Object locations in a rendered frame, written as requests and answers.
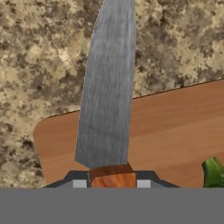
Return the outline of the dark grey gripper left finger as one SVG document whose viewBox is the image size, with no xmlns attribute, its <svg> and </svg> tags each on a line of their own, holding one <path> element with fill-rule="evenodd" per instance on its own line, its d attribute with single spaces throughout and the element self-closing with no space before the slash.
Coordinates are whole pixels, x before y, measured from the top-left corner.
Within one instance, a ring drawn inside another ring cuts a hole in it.
<svg viewBox="0 0 224 224">
<path fill-rule="evenodd" d="M 45 186 L 45 188 L 57 187 L 88 188 L 90 187 L 89 173 L 87 171 L 69 171 L 63 179 Z"/>
</svg>

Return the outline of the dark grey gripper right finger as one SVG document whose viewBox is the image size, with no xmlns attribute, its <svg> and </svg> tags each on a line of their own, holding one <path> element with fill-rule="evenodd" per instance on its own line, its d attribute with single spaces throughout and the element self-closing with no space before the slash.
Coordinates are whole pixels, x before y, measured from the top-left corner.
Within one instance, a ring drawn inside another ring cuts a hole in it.
<svg viewBox="0 0 224 224">
<path fill-rule="evenodd" d="M 176 187 L 170 182 L 161 179 L 154 171 L 136 171 L 137 188 Z"/>
</svg>

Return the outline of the knife with wooden handle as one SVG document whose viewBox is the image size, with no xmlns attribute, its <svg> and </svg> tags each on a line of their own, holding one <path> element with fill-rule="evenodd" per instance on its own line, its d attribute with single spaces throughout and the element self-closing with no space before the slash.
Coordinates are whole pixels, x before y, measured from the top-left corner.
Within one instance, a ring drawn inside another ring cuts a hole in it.
<svg viewBox="0 0 224 224">
<path fill-rule="evenodd" d="M 135 44 L 135 0 L 104 0 L 87 56 L 75 150 L 92 187 L 136 185 L 128 163 Z"/>
</svg>

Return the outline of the brown wooden cutting board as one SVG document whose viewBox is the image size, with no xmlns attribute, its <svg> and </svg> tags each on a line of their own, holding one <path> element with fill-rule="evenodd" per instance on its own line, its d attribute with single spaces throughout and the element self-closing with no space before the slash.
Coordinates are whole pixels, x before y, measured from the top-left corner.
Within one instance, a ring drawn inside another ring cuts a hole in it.
<svg viewBox="0 0 224 224">
<path fill-rule="evenodd" d="M 39 122 L 34 144 L 45 182 L 62 179 L 74 161 L 79 114 L 56 115 Z M 181 187 L 201 187 L 201 164 L 217 157 L 224 164 L 224 80 L 212 81 L 133 100 L 129 163 L 154 171 Z"/>
</svg>

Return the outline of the green broccoli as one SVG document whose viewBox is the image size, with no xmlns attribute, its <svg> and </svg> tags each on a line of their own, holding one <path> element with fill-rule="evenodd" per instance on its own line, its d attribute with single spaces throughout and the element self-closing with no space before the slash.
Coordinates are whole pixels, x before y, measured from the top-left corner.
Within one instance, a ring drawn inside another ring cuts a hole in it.
<svg viewBox="0 0 224 224">
<path fill-rule="evenodd" d="M 224 187 L 224 165 L 217 157 L 210 157 L 202 163 L 204 172 L 203 186 L 208 188 Z"/>
</svg>

